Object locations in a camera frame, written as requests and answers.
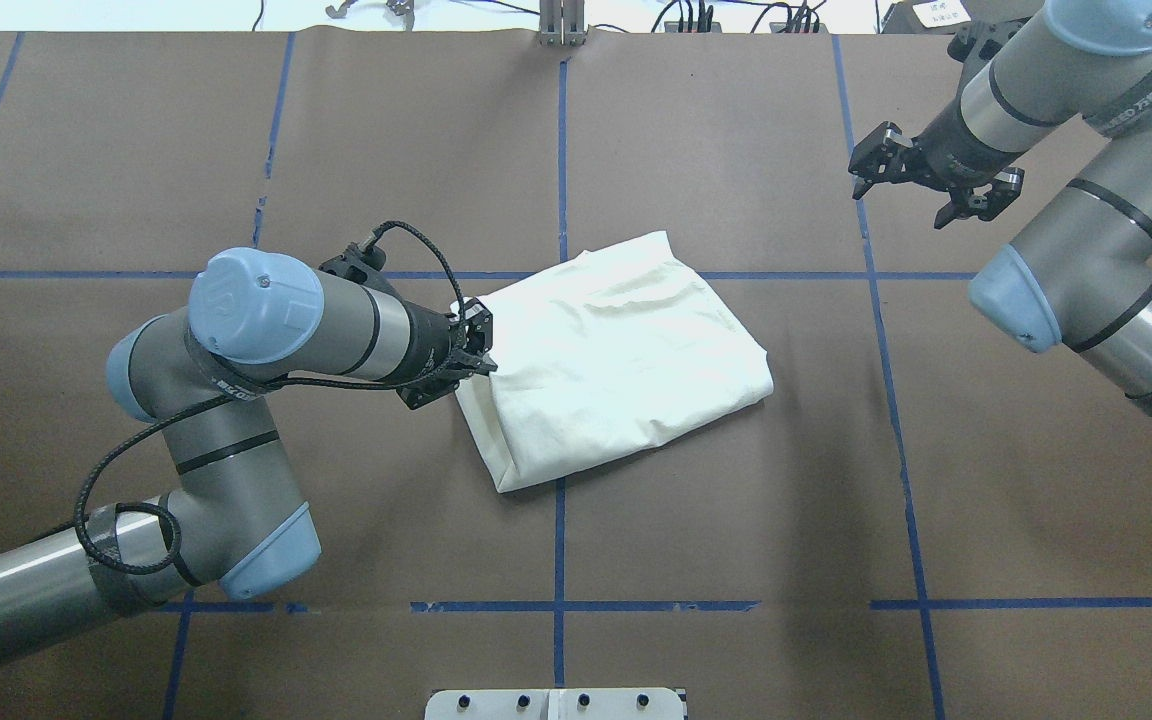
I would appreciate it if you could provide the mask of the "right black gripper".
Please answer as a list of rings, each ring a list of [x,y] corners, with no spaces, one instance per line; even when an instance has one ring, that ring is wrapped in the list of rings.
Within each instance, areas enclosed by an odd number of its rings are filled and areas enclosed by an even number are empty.
[[[946,129],[927,129],[909,138],[893,122],[879,123],[872,132],[856,143],[847,161],[847,173],[852,177],[851,200],[861,200],[876,184],[910,183],[946,192],[956,184],[932,167],[932,150],[941,145],[940,154],[947,158],[952,143],[965,137],[967,128],[956,124]]]

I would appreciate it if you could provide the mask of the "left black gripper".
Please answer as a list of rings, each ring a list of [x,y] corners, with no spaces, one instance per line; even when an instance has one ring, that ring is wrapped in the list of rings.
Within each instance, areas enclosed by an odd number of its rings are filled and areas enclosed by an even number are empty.
[[[494,316],[482,300],[468,300],[462,314],[439,314],[406,304],[410,344],[397,365],[397,396],[416,410],[456,391],[472,376],[490,376],[498,365],[493,346]]]

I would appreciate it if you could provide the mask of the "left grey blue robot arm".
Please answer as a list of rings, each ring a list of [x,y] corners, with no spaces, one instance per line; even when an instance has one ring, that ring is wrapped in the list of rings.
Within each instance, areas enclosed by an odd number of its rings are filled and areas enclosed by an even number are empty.
[[[397,392],[417,409],[488,376],[493,316],[402,300],[374,247],[319,268],[237,247],[211,258],[185,306],[111,350],[111,396],[145,429],[97,461],[70,523],[0,553],[0,666],[219,584],[250,600],[317,561],[271,393]]]

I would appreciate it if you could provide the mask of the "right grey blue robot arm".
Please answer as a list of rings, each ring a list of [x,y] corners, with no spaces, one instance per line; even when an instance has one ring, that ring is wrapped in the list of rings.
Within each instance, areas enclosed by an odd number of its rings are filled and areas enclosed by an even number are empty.
[[[970,281],[979,314],[1033,354],[1064,346],[1152,418],[1152,1],[1047,1],[1021,26],[958,35],[956,94],[908,137],[884,122],[851,151],[852,195],[947,195],[934,227],[995,219],[1021,156],[1073,118],[1105,146]]]

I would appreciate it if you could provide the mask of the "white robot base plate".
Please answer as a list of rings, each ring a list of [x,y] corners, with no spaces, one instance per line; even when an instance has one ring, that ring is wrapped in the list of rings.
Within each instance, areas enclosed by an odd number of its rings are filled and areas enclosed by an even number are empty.
[[[668,687],[444,689],[425,719],[689,719],[684,689]]]

